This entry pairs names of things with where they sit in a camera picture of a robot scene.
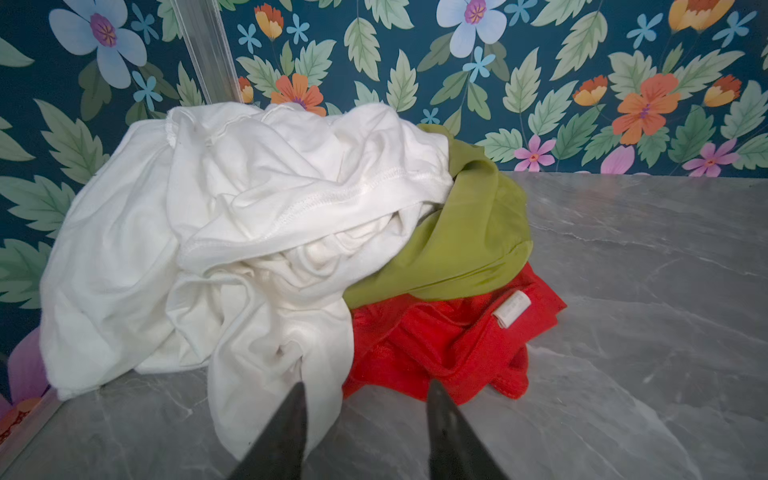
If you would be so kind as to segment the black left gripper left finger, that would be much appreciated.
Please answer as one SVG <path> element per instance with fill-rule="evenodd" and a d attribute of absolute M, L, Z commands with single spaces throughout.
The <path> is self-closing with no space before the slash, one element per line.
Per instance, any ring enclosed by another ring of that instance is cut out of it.
<path fill-rule="evenodd" d="M 298 382 L 228 479 L 300 479 L 307 430 L 305 386 L 303 382 Z"/>

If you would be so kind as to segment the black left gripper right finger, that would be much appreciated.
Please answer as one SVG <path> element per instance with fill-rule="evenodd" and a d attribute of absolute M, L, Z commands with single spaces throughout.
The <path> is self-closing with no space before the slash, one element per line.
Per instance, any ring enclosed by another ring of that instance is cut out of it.
<path fill-rule="evenodd" d="M 426 401 L 432 480 L 507 480 L 444 385 L 432 380 Z"/>

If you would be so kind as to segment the red cloth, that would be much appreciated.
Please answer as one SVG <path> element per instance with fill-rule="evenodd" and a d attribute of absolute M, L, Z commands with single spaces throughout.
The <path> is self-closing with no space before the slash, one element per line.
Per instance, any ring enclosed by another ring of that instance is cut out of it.
<path fill-rule="evenodd" d="M 555 327 L 565 307 L 526 265 L 491 293 L 444 301 L 401 295 L 357 308 L 343 394 L 372 385 L 426 400 L 438 380 L 458 405 L 487 386 L 518 399 L 529 387 L 528 343 Z"/>

